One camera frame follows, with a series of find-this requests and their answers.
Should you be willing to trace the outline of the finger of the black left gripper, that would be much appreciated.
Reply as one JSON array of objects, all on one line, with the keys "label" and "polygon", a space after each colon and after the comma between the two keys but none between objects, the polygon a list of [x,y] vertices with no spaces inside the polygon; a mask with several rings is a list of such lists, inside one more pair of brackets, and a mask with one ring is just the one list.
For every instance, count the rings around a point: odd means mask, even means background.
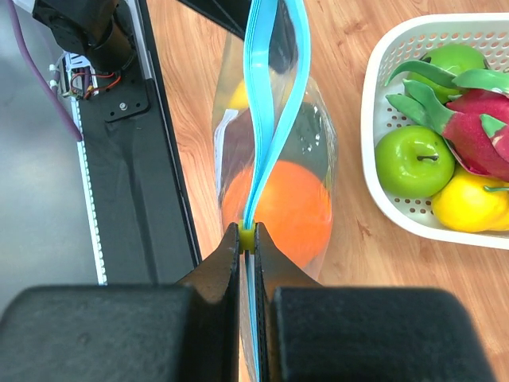
[{"label": "finger of the black left gripper", "polygon": [[[247,18],[250,11],[250,0],[182,0],[181,3],[205,16],[208,20],[244,40]],[[276,1],[274,40],[294,43],[294,29],[289,18],[285,1]]]}]

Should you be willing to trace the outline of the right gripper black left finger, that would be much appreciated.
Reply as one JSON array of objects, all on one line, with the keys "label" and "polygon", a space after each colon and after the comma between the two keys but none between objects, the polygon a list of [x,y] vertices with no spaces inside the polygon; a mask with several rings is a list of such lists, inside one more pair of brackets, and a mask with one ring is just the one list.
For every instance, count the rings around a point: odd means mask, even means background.
[{"label": "right gripper black left finger", "polygon": [[171,285],[38,286],[1,319],[4,381],[236,381],[239,230]]}]

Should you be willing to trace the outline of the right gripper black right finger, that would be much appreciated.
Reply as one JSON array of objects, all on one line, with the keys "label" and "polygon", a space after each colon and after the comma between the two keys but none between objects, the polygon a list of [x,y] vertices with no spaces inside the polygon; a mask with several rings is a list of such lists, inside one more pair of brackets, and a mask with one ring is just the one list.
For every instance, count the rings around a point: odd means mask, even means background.
[{"label": "right gripper black right finger", "polygon": [[493,381],[468,311],[447,290],[322,286],[254,231],[262,381]]}]

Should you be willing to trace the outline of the orange fake orange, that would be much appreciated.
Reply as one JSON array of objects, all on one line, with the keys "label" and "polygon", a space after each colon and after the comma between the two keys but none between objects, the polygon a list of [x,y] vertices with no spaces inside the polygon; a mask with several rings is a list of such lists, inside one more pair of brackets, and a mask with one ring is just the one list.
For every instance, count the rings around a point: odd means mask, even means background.
[{"label": "orange fake orange", "polygon": [[322,256],[332,232],[332,202],[322,181],[293,162],[276,162],[255,210],[278,249],[304,268]]}]

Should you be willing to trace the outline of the blue zip top bag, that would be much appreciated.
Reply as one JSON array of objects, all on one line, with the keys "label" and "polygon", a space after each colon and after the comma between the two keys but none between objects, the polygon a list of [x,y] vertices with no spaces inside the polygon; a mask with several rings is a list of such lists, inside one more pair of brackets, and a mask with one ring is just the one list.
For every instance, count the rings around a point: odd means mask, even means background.
[{"label": "blue zip top bag", "polygon": [[[328,148],[328,171],[322,183],[332,202],[336,130],[310,76],[311,35],[305,4],[285,2],[294,29],[293,44],[274,40],[276,1],[252,1],[244,40],[229,33],[224,44],[212,110],[216,196],[223,226],[265,226],[255,221],[255,210],[276,162],[282,161],[279,155],[303,102],[317,106],[322,114]],[[241,80],[247,88],[249,107],[228,109]],[[327,248],[310,265],[299,268],[316,278]]]}]

